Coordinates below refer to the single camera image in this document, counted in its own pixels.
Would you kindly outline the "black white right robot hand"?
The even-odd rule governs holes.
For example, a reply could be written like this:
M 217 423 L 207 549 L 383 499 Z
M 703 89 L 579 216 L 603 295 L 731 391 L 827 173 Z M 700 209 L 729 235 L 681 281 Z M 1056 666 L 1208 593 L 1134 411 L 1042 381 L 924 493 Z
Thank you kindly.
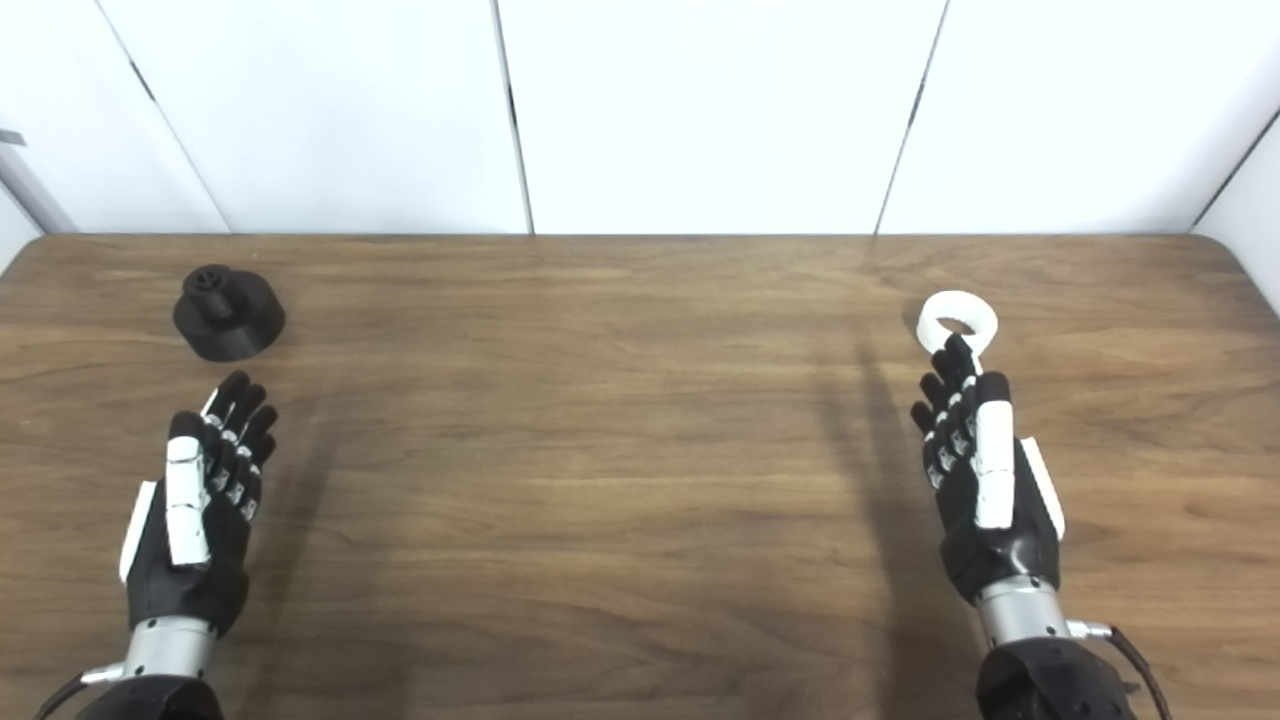
M 910 415 L 943 527 L 947 578 L 970 603 L 1014 577 L 1057 589 L 1065 514 L 1039 446 L 1015 433 L 1007 377 L 983 370 L 961 334 L 947 337 L 931 364 Z

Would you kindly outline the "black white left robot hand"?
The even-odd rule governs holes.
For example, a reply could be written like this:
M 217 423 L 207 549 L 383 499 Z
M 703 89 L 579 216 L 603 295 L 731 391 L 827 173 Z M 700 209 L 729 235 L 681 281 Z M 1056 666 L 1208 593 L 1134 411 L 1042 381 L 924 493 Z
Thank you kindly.
M 169 425 L 163 474 L 140 486 L 119 578 L 128 626 L 192 618 L 224 637 L 250 592 L 246 559 L 279 414 L 243 370 Z

